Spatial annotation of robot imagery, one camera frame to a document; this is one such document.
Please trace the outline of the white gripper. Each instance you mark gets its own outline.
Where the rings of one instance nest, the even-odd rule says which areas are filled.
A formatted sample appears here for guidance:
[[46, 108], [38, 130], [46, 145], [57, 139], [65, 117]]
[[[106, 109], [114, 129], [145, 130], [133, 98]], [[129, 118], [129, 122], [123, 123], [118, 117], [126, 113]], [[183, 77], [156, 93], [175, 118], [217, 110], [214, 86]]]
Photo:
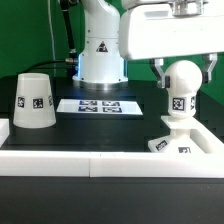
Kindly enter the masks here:
[[123, 2], [122, 7], [120, 55], [150, 59], [159, 88], [170, 87], [162, 69], [166, 57], [204, 54], [203, 82], [212, 80], [216, 53], [224, 52], [224, 2]]

